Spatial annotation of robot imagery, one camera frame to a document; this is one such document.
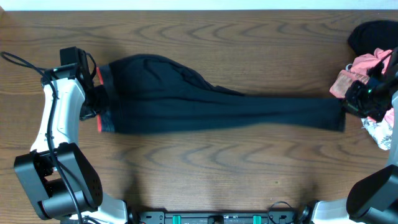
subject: folded garment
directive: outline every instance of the folded garment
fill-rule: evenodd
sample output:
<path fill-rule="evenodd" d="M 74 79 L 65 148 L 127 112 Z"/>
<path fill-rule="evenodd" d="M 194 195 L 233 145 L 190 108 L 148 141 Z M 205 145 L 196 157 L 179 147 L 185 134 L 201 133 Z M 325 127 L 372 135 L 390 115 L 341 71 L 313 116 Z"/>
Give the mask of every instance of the folded garment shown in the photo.
<path fill-rule="evenodd" d="M 158 55 L 134 55 L 99 68 L 110 107 L 99 130 L 147 134 L 296 124 L 342 131 L 345 112 L 335 98 L 266 98 L 212 86 L 196 71 Z"/>
<path fill-rule="evenodd" d="M 390 50 L 398 47 L 398 22 L 371 21 L 355 28 L 348 44 L 356 55 L 373 54 L 379 48 Z"/>

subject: green connector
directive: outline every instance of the green connector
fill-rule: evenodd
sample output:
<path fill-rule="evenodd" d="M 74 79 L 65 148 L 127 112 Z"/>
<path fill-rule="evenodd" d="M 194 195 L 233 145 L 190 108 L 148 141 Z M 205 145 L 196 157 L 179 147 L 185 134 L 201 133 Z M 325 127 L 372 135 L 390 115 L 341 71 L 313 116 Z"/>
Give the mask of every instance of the green connector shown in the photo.
<path fill-rule="evenodd" d="M 253 224 L 261 224 L 261 216 L 253 215 Z"/>
<path fill-rule="evenodd" d="M 173 224 L 181 224 L 181 216 L 174 215 L 173 216 Z"/>

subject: clothing pile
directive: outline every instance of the clothing pile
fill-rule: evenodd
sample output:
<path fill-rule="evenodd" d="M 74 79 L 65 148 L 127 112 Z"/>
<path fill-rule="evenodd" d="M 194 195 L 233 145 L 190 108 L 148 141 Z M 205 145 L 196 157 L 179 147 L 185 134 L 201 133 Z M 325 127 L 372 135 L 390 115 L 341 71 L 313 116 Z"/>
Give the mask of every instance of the clothing pile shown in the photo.
<path fill-rule="evenodd" d="M 379 62 L 384 66 L 381 71 L 384 74 L 392 49 L 398 47 L 397 35 L 398 22 L 394 21 L 372 21 L 355 28 L 348 43 L 359 57 L 338 74 L 330 92 L 337 98 L 344 98 L 347 89 L 354 81 L 359 80 L 367 84 L 368 71 Z M 377 145 L 383 150 L 388 150 L 391 146 L 394 109 L 387 111 L 384 119 L 379 123 L 372 118 L 361 120 Z"/>

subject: wire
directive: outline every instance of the wire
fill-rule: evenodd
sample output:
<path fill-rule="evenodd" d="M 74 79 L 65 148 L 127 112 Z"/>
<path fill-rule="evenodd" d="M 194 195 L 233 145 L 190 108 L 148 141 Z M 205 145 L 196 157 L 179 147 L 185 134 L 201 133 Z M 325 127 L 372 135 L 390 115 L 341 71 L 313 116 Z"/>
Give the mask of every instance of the wire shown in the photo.
<path fill-rule="evenodd" d="M 23 63 L 16 62 L 16 61 L 11 60 L 11 59 L 9 59 L 8 57 L 6 57 L 6 55 L 9 56 L 9 57 L 13 57 L 13 58 L 15 58 L 15 59 L 18 59 L 19 61 L 25 61 L 25 60 L 21 59 L 20 57 L 17 57 L 17 56 L 15 56 L 15 55 L 10 54 L 10 53 L 7 53 L 7 52 L 1 52 L 1 53 L 0 53 L 0 56 L 1 56 L 4 60 L 6 60 L 6 61 L 8 61 L 8 62 L 10 62 L 10 63 L 13 63 L 14 65 L 19 65 L 19 66 L 22 66 L 22 67 L 25 67 L 25 68 L 34 69 L 34 68 L 32 68 L 32 66 L 33 66 L 32 64 L 31 64 L 31 66 L 29 66 L 29 65 L 26 65 L 26 64 L 23 64 Z M 40 68 L 40 67 L 36 67 L 36 66 L 34 66 L 34 67 L 37 68 L 37 69 L 39 69 L 39 70 L 41 70 L 41 71 L 47 70 L 46 68 Z M 56 76 L 54 73 L 51 73 L 51 76 L 53 76 L 55 79 L 59 79 L 58 76 Z"/>
<path fill-rule="evenodd" d="M 91 61 L 93 61 L 93 64 L 94 64 L 94 69 L 90 75 L 90 78 L 93 79 L 95 77 L 95 75 L 97 74 L 97 64 L 95 63 L 94 58 L 93 58 L 93 56 L 91 56 L 90 53 L 86 53 L 86 54 L 90 57 Z"/>
<path fill-rule="evenodd" d="M 269 207 L 269 209 L 268 209 L 268 218 L 269 218 L 269 220 L 273 223 L 273 224 L 276 224 L 275 222 L 274 222 L 274 217 L 272 216 L 272 215 L 270 215 L 269 213 L 271 212 L 271 209 L 273 208 L 273 206 L 275 206 L 275 205 L 277 205 L 277 204 L 280 204 L 280 203 L 284 203 L 284 204 L 286 204 L 287 206 L 289 206 L 291 209 L 293 209 L 287 202 L 283 202 L 283 201 L 279 201 L 279 202 L 275 202 L 275 203 L 273 203 L 272 205 L 271 205 L 271 207 Z"/>
<path fill-rule="evenodd" d="M 83 223 L 89 223 L 88 221 L 92 221 L 94 224 L 101 224 L 100 222 L 98 222 L 98 221 L 95 220 L 94 218 L 91 218 L 91 217 L 89 217 L 89 216 L 86 216 L 86 217 L 83 219 Z"/>
<path fill-rule="evenodd" d="M 19 62 L 15 62 L 15 61 L 13 61 L 13 60 L 11 60 L 11 59 L 5 57 L 5 55 L 7 55 L 7 56 L 9 56 L 9 57 L 12 57 L 12 58 L 14 58 L 14 59 L 17 59 L 18 61 L 22 62 L 23 64 L 21 64 L 21 63 L 19 63 Z M 51 79 L 50 79 L 48 76 L 46 76 L 40 68 L 35 67 L 35 66 L 32 65 L 31 63 L 25 61 L 24 59 L 22 59 L 22 58 L 20 58 L 20 57 L 18 57 L 18 56 L 15 56 L 15 55 L 13 55 L 13 54 L 10 54 L 10 53 L 8 53 L 8 52 L 1 52 L 1 57 L 4 58 L 4 59 L 6 59 L 8 62 L 13 63 L 13 64 L 16 64 L 16 65 L 20 65 L 20 66 L 23 66 L 23 67 L 27 67 L 27 68 L 34 69 L 34 70 L 35 70 L 36 72 L 38 72 L 44 79 L 46 79 L 47 81 L 49 81 L 49 85 L 50 85 L 50 87 L 51 87 L 51 89 L 52 89 L 52 98 L 53 98 L 53 100 L 52 100 L 51 109 L 50 109 L 49 122 L 47 123 L 47 133 L 45 133 L 45 137 L 47 138 L 47 144 L 48 144 L 48 146 L 49 146 L 49 151 L 50 151 L 51 160 L 52 160 L 54 166 L 57 168 L 58 173 L 60 174 L 61 179 L 62 179 L 63 183 L 65 184 L 65 186 L 66 186 L 66 188 L 67 188 L 67 190 L 68 190 L 68 192 L 69 192 L 69 194 L 70 194 L 70 196 L 71 196 L 71 198 L 72 198 L 73 204 L 74 204 L 74 206 L 75 206 L 75 208 L 76 208 L 76 212 L 77 212 L 77 215 L 78 215 L 79 223 L 83 224 L 83 219 L 82 219 L 82 217 L 81 217 L 81 211 L 80 211 L 80 208 L 79 208 L 79 204 L 78 204 L 78 202 L 77 202 L 77 199 L 76 199 L 76 195 L 75 195 L 75 193 L 73 192 L 72 187 L 70 186 L 67 177 L 66 177 L 65 174 L 63 173 L 63 170 L 62 170 L 61 167 L 60 167 L 60 163 L 59 163 L 58 159 L 55 157 L 55 153 L 54 153 L 54 150 L 53 150 L 53 148 L 52 148 L 52 138 L 53 138 L 53 137 L 51 136 L 51 132 L 52 132 L 51 129 L 52 129 L 52 121 L 53 121 L 53 117 L 54 117 L 54 112 L 55 112 L 55 105 L 57 104 L 57 99 L 58 99 L 58 97 L 57 97 L 57 91 L 55 90 L 54 84 L 51 82 Z"/>

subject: wooden table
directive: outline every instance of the wooden table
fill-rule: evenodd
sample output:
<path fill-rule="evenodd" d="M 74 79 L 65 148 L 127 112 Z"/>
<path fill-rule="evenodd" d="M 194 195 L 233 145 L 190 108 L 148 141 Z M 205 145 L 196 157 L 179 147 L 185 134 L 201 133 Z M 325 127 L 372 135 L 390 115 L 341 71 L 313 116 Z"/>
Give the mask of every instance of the wooden table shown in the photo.
<path fill-rule="evenodd" d="M 169 57 L 214 85 L 243 93 L 331 97 L 354 59 L 346 40 L 360 23 L 392 11 L 6 12 L 0 48 L 40 67 L 77 46 L 104 65 L 138 53 Z M 38 133 L 44 94 L 33 70 L 0 60 L 2 223 L 41 223 L 13 170 Z M 137 209 L 266 210 L 346 197 L 381 169 L 379 149 L 359 118 L 346 131 L 258 124 L 190 133 L 128 136 L 80 124 L 80 148 L 104 191 Z"/>

